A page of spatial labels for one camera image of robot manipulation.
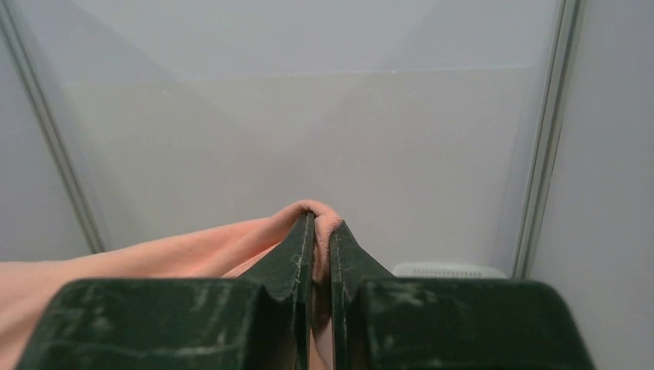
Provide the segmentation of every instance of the white object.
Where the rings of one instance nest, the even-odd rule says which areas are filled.
[[[488,266],[474,264],[438,264],[430,262],[413,262],[398,264],[393,269],[398,278],[470,278],[470,279],[505,279],[504,272]]]

